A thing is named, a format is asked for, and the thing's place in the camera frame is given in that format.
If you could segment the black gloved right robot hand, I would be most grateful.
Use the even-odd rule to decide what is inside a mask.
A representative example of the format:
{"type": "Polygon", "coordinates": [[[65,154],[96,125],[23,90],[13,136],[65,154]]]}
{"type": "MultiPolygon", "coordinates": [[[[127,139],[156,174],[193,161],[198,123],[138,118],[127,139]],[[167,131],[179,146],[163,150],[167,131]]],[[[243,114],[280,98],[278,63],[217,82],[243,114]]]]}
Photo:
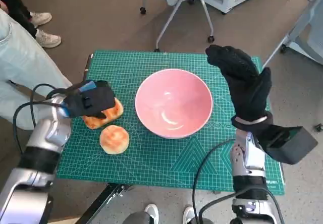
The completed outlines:
{"type": "Polygon", "coordinates": [[[258,72],[251,57],[232,46],[212,44],[205,53],[208,63],[220,69],[228,84],[235,116],[248,122],[265,117],[272,87],[270,68],[258,72]]]}

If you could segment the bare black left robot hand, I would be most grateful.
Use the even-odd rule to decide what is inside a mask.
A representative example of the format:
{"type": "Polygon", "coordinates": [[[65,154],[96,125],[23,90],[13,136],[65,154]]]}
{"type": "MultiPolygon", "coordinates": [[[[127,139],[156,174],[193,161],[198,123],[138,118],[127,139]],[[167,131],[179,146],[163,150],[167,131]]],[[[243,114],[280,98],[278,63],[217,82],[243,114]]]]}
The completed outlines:
{"type": "Polygon", "coordinates": [[[69,117],[81,116],[105,119],[102,111],[113,108],[115,95],[109,83],[104,80],[85,80],[63,91],[64,104],[69,117]]]}

